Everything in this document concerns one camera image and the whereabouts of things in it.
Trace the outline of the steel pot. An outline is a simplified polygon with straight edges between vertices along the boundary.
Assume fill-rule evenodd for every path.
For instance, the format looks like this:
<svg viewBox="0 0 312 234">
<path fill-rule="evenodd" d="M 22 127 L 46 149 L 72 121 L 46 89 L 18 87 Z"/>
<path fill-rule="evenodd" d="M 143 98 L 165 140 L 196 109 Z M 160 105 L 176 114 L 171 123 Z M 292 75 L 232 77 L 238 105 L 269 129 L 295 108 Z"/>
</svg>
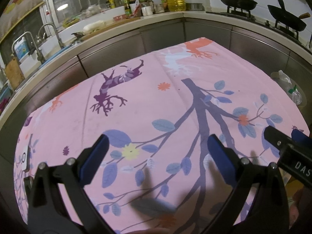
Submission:
<svg viewBox="0 0 312 234">
<path fill-rule="evenodd" d="M 186 3 L 187 11 L 204 11 L 204 6 L 202 3 Z"/>
</svg>

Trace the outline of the white mug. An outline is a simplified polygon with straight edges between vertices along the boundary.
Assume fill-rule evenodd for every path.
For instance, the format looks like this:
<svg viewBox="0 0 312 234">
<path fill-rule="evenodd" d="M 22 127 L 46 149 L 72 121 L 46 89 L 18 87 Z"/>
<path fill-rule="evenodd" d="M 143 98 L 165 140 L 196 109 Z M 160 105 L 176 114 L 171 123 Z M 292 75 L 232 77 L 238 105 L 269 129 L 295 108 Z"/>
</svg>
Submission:
<svg viewBox="0 0 312 234">
<path fill-rule="evenodd" d="M 153 15 L 153 9 L 151 6 L 144 6 L 141 7 L 142 15 L 143 16 L 150 16 Z"/>
</svg>

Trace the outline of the dark sauce bottle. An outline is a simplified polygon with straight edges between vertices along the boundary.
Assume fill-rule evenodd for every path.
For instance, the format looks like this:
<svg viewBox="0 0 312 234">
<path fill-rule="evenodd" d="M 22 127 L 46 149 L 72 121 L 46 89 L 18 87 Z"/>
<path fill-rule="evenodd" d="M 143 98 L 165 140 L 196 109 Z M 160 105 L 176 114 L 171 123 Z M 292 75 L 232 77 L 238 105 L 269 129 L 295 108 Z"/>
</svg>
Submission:
<svg viewBox="0 0 312 234">
<path fill-rule="evenodd" d="M 124 1 L 124 10 L 125 14 L 127 16 L 130 16 L 132 14 L 131 6 L 129 4 L 129 0 L 123 0 Z"/>
</svg>

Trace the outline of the blue white detergent jug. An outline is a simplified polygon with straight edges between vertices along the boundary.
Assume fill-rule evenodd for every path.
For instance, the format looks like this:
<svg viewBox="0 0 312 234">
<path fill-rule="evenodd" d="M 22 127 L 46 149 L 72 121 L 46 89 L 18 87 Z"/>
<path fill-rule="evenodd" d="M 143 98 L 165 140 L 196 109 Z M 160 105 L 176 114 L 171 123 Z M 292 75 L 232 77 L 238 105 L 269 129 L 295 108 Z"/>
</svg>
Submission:
<svg viewBox="0 0 312 234">
<path fill-rule="evenodd" d="M 14 45 L 14 50 L 19 62 L 22 63 L 29 53 L 29 48 L 25 37 L 22 37 L 17 41 L 17 43 Z"/>
</svg>

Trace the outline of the white radish on counter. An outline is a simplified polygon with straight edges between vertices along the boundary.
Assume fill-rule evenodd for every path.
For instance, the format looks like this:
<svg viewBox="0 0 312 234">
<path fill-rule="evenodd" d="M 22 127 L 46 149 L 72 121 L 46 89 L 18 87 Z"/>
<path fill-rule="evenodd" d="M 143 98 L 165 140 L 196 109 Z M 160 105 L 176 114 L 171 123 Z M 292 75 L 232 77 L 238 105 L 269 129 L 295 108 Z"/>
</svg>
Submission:
<svg viewBox="0 0 312 234">
<path fill-rule="evenodd" d="M 87 34 L 90 32 L 93 32 L 94 30 L 98 30 L 100 28 L 103 28 L 106 25 L 105 21 L 99 20 L 90 24 L 87 24 L 86 26 L 83 27 L 83 33 Z"/>
</svg>

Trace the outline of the trash bag with bottles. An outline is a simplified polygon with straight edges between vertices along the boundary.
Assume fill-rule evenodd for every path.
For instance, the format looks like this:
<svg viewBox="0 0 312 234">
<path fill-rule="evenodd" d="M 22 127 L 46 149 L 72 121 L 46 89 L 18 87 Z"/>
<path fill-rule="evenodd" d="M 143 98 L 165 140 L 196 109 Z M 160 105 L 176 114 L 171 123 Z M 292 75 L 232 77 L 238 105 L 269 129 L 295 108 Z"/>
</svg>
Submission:
<svg viewBox="0 0 312 234">
<path fill-rule="evenodd" d="M 293 79 L 291 79 L 291 77 L 286 75 L 282 70 L 272 72 L 270 77 L 280 86 L 280 88 L 282 88 L 298 108 L 306 106 L 307 99 L 304 91 Z"/>
</svg>

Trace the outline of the wooden cutting board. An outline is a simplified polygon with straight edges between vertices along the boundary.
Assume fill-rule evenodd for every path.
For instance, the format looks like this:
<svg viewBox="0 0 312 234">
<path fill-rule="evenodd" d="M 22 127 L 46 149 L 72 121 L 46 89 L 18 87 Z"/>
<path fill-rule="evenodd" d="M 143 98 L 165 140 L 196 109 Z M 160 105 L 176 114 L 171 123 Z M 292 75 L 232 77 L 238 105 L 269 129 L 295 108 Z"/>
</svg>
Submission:
<svg viewBox="0 0 312 234">
<path fill-rule="evenodd" d="M 19 67 L 19 62 L 17 61 L 16 57 L 13 57 L 12 60 L 6 65 L 5 74 L 13 90 L 16 90 L 18 86 L 25 80 L 24 74 Z"/>
</svg>

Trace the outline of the black frying pan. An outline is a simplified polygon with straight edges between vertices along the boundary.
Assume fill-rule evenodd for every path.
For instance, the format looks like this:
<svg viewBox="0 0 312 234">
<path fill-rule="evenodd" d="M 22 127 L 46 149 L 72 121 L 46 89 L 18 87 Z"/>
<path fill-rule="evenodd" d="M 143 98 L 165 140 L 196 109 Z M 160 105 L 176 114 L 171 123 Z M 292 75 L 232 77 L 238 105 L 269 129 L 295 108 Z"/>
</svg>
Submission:
<svg viewBox="0 0 312 234">
<path fill-rule="evenodd" d="M 268 9 L 270 14 L 276 20 L 276 26 L 278 23 L 284 24 L 286 27 L 290 27 L 295 31 L 301 32 L 303 31 L 307 24 L 303 21 L 303 19 L 307 19 L 311 17 L 310 13 L 304 13 L 300 16 L 295 16 L 291 12 L 288 12 L 285 9 L 284 0 L 278 0 L 279 7 L 268 5 Z"/>
</svg>

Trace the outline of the white plastic jug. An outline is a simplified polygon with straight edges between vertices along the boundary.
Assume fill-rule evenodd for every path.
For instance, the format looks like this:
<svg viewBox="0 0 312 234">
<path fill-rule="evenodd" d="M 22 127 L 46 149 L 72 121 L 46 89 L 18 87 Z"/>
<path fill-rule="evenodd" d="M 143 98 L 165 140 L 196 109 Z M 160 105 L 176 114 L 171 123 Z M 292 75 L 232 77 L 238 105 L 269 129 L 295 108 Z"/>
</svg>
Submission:
<svg viewBox="0 0 312 234">
<path fill-rule="evenodd" d="M 151 0 L 153 3 L 154 12 L 156 14 L 164 13 L 164 6 L 162 0 Z"/>
</svg>

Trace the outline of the pink floral tablecloth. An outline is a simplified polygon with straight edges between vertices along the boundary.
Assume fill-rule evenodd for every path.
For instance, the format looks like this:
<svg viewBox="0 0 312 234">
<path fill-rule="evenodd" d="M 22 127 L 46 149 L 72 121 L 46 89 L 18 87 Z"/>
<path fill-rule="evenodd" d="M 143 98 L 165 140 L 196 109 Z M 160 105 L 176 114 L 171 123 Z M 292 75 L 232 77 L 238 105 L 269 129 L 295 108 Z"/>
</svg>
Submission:
<svg viewBox="0 0 312 234">
<path fill-rule="evenodd" d="M 109 150 L 85 192 L 111 227 L 200 233 L 231 192 L 207 137 L 267 165 L 279 158 L 263 137 L 267 126 L 309 134 L 296 104 L 256 66 L 204 37 L 154 51 L 78 83 L 28 116 L 15 150 L 17 205 L 27 221 L 24 178 L 42 162 L 78 157 L 105 134 Z"/>
</svg>

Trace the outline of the chrome sink faucet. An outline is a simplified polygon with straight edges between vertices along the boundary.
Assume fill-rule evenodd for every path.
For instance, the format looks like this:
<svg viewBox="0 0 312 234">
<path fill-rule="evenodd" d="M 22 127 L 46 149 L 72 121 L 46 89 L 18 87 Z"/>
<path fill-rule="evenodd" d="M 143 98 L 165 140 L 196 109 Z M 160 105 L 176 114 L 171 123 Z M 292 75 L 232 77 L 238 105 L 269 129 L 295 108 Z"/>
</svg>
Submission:
<svg viewBox="0 0 312 234">
<path fill-rule="evenodd" d="M 39 31 L 38 31 L 38 36 L 41 35 L 41 32 L 43 31 L 44 28 L 46 27 L 52 27 L 52 36 L 56 36 L 57 38 L 57 42 L 58 42 L 58 45 L 60 46 L 61 49 L 64 49 L 66 46 L 65 44 L 63 43 L 61 37 L 59 36 L 58 34 L 58 31 L 57 31 L 57 28 L 56 26 L 53 24 L 53 23 L 45 23 L 42 25 L 42 27 L 40 27 Z"/>
</svg>

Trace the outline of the white card on cloth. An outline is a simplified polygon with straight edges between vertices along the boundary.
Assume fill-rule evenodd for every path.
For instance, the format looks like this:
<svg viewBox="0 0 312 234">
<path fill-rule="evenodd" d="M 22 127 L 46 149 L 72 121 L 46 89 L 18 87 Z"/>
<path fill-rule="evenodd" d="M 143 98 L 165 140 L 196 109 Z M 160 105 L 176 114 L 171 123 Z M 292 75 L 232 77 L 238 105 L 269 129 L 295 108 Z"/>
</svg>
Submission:
<svg viewBox="0 0 312 234">
<path fill-rule="evenodd" d="M 21 166 L 23 172 L 28 172 L 30 168 L 30 146 L 25 146 L 22 157 L 21 157 Z"/>
</svg>

